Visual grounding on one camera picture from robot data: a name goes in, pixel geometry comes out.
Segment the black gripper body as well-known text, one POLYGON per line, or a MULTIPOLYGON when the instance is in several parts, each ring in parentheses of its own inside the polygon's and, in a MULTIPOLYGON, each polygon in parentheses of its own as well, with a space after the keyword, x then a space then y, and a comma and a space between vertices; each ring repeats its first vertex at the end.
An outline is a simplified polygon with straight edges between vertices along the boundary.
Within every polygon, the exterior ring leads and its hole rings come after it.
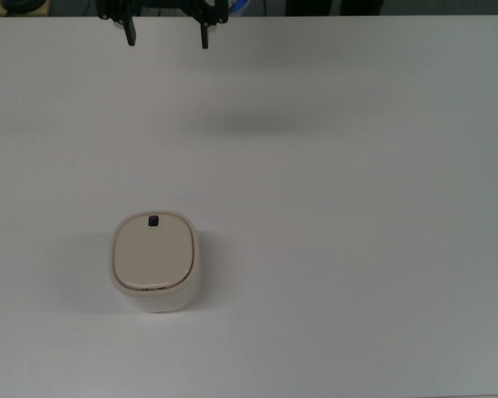
POLYGON ((194 0, 138 0, 139 7, 168 9, 197 9, 200 2, 194 0))

